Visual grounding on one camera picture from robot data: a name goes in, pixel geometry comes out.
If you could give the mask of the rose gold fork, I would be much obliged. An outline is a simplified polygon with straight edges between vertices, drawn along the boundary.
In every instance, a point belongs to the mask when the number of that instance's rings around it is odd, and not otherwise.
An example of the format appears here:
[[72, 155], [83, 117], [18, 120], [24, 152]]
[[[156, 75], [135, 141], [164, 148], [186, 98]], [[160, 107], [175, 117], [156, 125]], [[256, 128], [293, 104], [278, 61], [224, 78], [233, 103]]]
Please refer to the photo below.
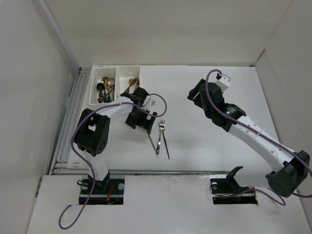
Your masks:
[[126, 92], [130, 92], [130, 88], [135, 85], [135, 86], [139, 86], [139, 78], [138, 77], [134, 77], [134, 78], [129, 78], [129, 86], [126, 89]]

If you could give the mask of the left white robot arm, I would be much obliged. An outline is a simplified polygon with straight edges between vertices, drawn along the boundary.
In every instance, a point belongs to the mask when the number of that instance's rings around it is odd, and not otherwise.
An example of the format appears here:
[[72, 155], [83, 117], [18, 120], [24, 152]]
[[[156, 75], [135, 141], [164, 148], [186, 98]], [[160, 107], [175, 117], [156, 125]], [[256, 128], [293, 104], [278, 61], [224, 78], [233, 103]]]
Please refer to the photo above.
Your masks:
[[110, 124], [126, 116], [125, 124], [151, 133], [157, 113], [147, 106], [150, 97], [145, 89], [137, 87], [124, 92], [112, 103], [98, 109], [84, 109], [71, 138], [71, 147], [89, 167], [88, 186], [98, 193], [109, 188], [110, 172], [105, 165], [103, 151], [107, 146]]

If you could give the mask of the dark bronze spoon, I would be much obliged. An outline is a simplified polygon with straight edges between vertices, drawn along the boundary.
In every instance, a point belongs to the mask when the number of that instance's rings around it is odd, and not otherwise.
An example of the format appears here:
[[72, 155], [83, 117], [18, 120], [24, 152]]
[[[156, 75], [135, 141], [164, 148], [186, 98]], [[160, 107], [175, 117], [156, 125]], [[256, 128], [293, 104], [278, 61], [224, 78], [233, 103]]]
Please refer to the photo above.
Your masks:
[[114, 88], [107, 90], [105, 94], [101, 94], [101, 96], [97, 99], [99, 103], [110, 103], [112, 102], [111, 93], [114, 91]]

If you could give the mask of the silver spoon long handle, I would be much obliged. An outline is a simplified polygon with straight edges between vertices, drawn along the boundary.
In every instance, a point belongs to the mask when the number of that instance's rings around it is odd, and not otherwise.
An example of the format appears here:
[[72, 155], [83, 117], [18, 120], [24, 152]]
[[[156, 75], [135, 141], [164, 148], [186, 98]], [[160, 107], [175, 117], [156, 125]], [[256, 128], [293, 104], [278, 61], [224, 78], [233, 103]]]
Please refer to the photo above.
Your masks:
[[108, 92], [108, 96], [110, 96], [111, 88], [113, 86], [115, 86], [115, 79], [114, 78], [109, 78], [108, 85], [110, 86], [110, 90]]

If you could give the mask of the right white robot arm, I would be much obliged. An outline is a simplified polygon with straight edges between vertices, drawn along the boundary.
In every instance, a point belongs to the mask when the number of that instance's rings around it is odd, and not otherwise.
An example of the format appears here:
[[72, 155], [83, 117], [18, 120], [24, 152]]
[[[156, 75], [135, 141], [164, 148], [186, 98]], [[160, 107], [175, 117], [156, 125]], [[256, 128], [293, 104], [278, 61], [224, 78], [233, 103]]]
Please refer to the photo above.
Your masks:
[[216, 179], [226, 184], [220, 193], [240, 193], [246, 187], [266, 187], [281, 197], [295, 194], [297, 187], [311, 172], [310, 155], [294, 150], [275, 141], [260, 129], [240, 107], [226, 103], [224, 91], [229, 88], [229, 80], [222, 78], [216, 82], [201, 79], [189, 91], [188, 100], [203, 110], [213, 124], [225, 132], [242, 140], [270, 166], [260, 173], [243, 173], [242, 166], [236, 166], [226, 176]]

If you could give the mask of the black spoon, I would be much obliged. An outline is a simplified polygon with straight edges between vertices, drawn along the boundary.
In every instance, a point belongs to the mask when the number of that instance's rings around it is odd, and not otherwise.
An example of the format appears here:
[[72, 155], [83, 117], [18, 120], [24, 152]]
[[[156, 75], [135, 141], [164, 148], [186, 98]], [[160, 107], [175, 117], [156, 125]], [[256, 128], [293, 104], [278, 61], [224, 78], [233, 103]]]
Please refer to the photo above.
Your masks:
[[104, 86], [103, 83], [98, 83], [98, 84], [97, 84], [97, 90], [98, 90], [98, 92], [99, 92], [97, 101], [98, 101], [99, 103], [102, 103], [103, 100], [104, 100], [104, 94], [103, 94], [103, 90], [104, 90], [104, 89], [105, 89], [105, 86]]

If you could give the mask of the silver fork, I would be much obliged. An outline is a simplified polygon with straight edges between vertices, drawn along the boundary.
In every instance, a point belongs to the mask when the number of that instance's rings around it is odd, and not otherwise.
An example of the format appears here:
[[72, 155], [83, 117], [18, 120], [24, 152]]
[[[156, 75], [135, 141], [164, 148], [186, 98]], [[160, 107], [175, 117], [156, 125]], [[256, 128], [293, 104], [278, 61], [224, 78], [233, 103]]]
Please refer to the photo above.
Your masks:
[[163, 134], [163, 132], [165, 130], [165, 120], [161, 120], [159, 122], [158, 130], [159, 130], [159, 137], [158, 137], [158, 142], [157, 142], [157, 146], [156, 146], [156, 155], [157, 156], [159, 155], [159, 151], [160, 151], [161, 135]]
[[153, 148], [153, 150], [154, 150], [154, 153], [155, 153], [156, 157], [159, 158], [159, 156], [158, 156], [158, 154], [157, 154], [157, 152], [156, 152], [156, 147], [155, 147], [155, 145], [154, 145], [154, 143], [153, 143], [153, 140], [152, 140], [150, 134], [147, 133], [147, 136], [148, 136], [148, 138], [149, 138], [149, 141], [150, 141], [150, 143], [151, 143], [151, 146], [152, 146], [152, 148]]

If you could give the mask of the gold spoon green handle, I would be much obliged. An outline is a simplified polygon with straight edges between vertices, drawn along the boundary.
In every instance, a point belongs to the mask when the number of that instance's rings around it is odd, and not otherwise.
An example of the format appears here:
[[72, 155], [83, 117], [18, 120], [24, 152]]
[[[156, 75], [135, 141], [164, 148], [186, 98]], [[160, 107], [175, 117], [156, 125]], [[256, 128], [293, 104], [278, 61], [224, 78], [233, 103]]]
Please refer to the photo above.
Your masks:
[[101, 83], [104, 85], [104, 102], [105, 103], [108, 103], [108, 101], [109, 101], [108, 96], [107, 96], [107, 93], [110, 90], [110, 86], [108, 85], [108, 81], [109, 81], [108, 77], [103, 77], [101, 80]]
[[111, 92], [110, 92], [110, 102], [113, 102], [114, 101], [114, 95], [115, 95], [115, 87], [113, 86], [111, 88]]

